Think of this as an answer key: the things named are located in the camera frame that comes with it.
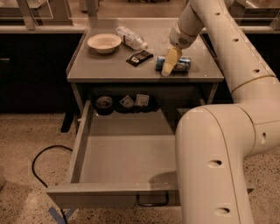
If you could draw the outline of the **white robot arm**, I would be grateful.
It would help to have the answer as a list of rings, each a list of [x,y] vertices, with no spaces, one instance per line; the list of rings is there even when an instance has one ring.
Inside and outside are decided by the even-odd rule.
[[[171,29],[168,76],[206,30],[233,98],[187,111],[175,155],[183,224],[254,224],[244,158],[280,145],[280,82],[228,12],[234,0],[189,0]]]

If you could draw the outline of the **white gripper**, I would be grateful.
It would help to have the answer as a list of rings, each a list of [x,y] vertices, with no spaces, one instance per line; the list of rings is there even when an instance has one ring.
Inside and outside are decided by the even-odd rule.
[[[179,59],[182,56],[182,50],[190,47],[193,42],[196,40],[201,29],[199,27],[192,28],[187,26],[185,29],[179,27],[179,23],[176,22],[175,25],[171,28],[170,32],[170,44],[172,47],[164,60],[163,68],[161,74],[164,77],[167,77],[171,74],[173,68],[178,63]]]

